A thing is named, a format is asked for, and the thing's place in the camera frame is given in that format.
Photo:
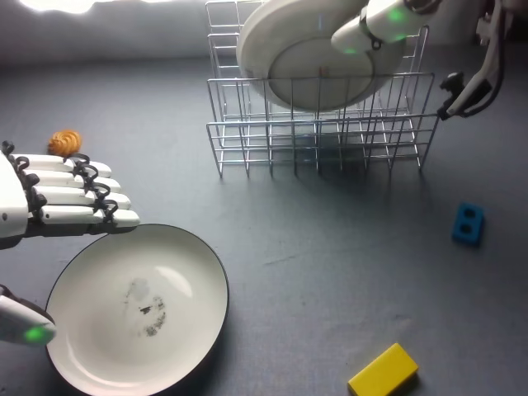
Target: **table surface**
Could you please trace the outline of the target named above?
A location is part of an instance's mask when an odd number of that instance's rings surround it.
[[[386,166],[367,177],[263,167],[250,178],[231,167],[220,180],[205,59],[3,71],[0,135],[42,153],[56,130],[81,131],[82,151],[112,167],[144,223],[188,229],[221,257],[224,334],[163,394],[345,396],[356,372],[400,342],[420,365],[411,395],[517,395],[528,373],[528,77],[526,48],[509,55],[497,102],[441,123],[422,177],[396,163],[390,180]],[[434,49],[424,70],[470,75],[482,56]],[[436,88],[430,110],[445,98]],[[479,249],[451,241],[461,201],[485,210]],[[0,252],[0,281],[44,306],[95,238],[23,241]],[[0,344],[0,395],[37,394],[77,393],[44,348]]]

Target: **yellow block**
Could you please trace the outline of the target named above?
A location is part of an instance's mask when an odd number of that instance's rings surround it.
[[[387,396],[418,371],[418,365],[399,345],[392,345],[348,381],[357,396]]]

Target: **dish rack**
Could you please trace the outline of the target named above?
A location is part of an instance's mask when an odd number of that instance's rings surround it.
[[[422,170],[438,126],[436,113],[427,114],[427,102],[435,76],[423,73],[422,57],[428,26],[408,37],[408,53],[403,56],[401,73],[383,76],[384,85],[364,101],[335,111],[298,111],[266,99],[265,80],[241,78],[235,57],[238,37],[249,15],[262,0],[214,0],[205,7],[209,22],[210,58],[214,78],[208,80],[214,122],[207,134],[220,177],[226,165],[245,167],[315,164],[318,172],[328,163],[345,170],[348,163],[394,163],[410,159]],[[346,87],[358,76],[342,80]],[[293,97],[299,80],[320,82],[325,78],[287,79]],[[264,95],[252,85],[261,83]]]

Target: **plate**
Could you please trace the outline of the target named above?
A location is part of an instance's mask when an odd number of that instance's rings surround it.
[[[160,392],[188,375],[227,316],[224,267],[201,239],[167,225],[107,235],[64,269],[46,310],[57,371],[96,396]]]
[[[367,3],[265,2],[246,20],[238,38],[237,61],[243,77],[265,78],[252,82],[257,92],[280,106],[293,103],[300,110],[329,111],[366,99],[396,72],[406,45],[400,40],[363,54],[343,54],[332,47],[333,33]],[[321,83],[307,79],[316,77],[323,77]]]

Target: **hole in blue block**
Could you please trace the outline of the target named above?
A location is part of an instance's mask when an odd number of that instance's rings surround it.
[[[474,219],[477,214],[473,209],[466,209],[464,210],[464,216],[468,219]]]
[[[471,231],[473,231],[473,229],[468,224],[462,224],[460,226],[460,231],[462,231],[463,233],[471,233]]]

